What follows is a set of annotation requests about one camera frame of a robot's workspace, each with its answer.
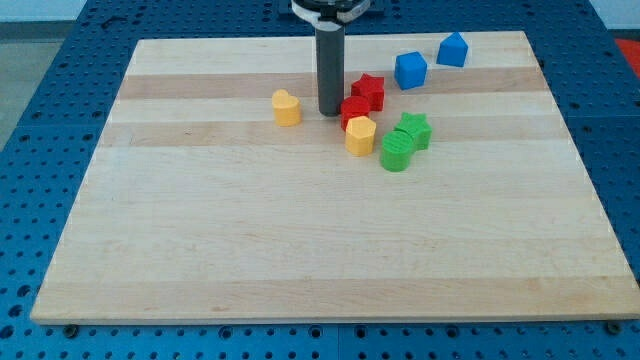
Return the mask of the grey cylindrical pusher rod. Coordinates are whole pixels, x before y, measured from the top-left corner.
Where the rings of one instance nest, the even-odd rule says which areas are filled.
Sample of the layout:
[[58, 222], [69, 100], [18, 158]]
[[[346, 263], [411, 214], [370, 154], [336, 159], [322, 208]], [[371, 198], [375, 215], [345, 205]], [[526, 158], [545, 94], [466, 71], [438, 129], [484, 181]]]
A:
[[319, 111], [335, 117], [344, 99], [345, 28], [321, 21], [315, 26], [315, 41]]

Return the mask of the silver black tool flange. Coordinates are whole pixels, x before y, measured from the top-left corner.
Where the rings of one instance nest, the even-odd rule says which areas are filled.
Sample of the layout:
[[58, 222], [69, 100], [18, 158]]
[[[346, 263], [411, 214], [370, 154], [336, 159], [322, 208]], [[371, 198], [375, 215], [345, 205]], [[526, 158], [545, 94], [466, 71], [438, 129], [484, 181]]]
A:
[[317, 25], [346, 25], [362, 16], [371, 6], [370, 0], [292, 0], [291, 9], [300, 19]]

